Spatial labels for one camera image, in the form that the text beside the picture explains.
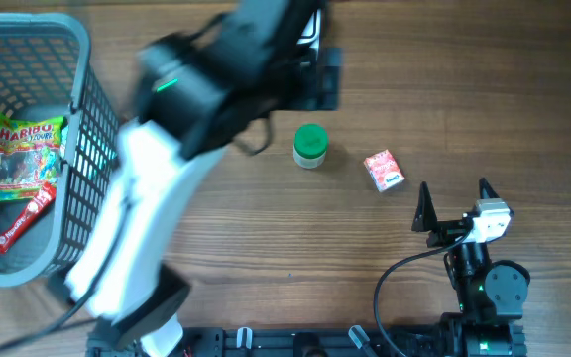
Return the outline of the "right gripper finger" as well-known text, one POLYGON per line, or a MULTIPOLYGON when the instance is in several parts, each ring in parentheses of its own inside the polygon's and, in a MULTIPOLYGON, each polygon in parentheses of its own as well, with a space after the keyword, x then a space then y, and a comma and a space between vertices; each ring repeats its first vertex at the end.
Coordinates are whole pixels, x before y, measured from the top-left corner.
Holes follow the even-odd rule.
POLYGON ((481 199, 498 199, 499 195, 494 191, 486 178, 479 180, 479 194, 481 199))
POLYGON ((419 187, 418 203, 411 224, 413 232, 434 231, 438 227, 438 219, 426 181, 419 187))

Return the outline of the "green lid plastic jar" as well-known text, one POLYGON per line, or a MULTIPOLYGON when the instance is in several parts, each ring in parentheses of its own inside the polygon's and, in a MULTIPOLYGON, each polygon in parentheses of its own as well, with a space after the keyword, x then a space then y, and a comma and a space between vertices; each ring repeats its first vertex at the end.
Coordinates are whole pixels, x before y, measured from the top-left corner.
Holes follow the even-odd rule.
POLYGON ((315 169, 325 159, 328 135, 318 124, 305 124, 297 129, 293 139, 293 158, 302 168, 315 169))

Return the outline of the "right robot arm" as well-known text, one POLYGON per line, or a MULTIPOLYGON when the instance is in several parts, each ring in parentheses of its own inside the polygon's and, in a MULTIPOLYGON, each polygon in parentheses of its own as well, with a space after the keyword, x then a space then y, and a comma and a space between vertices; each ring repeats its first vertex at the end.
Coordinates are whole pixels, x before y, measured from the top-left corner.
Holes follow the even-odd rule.
POLYGON ((420 185, 411 230, 426 232, 429 248, 443 248, 445 270, 459 311, 444 313, 436 324, 433 345, 440 356, 527 354, 523 317, 531 281, 529 271, 512 260, 494 261, 489 244, 503 238, 514 211, 484 178, 480 198, 458 220, 437 218, 427 184, 420 185))

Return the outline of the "red Nescafe stick sachet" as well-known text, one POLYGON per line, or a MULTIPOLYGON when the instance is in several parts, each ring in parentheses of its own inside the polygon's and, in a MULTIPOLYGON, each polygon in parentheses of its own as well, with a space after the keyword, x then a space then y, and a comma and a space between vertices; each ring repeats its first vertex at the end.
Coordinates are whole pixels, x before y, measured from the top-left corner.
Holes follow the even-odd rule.
POLYGON ((0 254, 5 254, 16 241, 39 219, 57 198, 57 189, 45 182, 27 203, 14 223, 0 235, 0 254))

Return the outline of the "Haribo gummy candy bag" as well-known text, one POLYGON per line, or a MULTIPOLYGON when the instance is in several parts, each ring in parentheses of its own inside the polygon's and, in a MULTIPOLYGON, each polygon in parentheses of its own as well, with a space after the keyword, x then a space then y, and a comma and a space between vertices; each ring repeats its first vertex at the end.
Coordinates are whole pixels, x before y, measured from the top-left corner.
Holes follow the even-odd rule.
POLYGON ((33 122, 0 113, 0 202, 32 198, 57 186, 64 117, 33 122))

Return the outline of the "small red white box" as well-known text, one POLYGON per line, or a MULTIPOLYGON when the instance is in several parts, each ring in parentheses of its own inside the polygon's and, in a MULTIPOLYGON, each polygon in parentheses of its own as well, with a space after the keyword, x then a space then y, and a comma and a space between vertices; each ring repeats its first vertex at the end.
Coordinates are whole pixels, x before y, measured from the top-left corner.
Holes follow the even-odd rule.
POLYGON ((371 176, 378 192, 386 191, 405 180, 400 166, 389 150, 374 154, 364 160, 369 175, 371 176))

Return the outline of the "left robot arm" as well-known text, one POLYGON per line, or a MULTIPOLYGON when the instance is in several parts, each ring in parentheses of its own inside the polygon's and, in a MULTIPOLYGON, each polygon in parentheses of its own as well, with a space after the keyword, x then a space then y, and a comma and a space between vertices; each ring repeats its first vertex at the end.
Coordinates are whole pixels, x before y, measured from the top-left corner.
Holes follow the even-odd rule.
POLYGON ((119 165, 88 245, 63 281, 112 349, 169 356, 180 343, 177 311, 189 286, 163 255, 226 148, 275 111, 336 107, 323 92, 324 9, 322 1, 243 1, 212 18, 206 45, 197 33, 171 33, 139 52, 119 165))

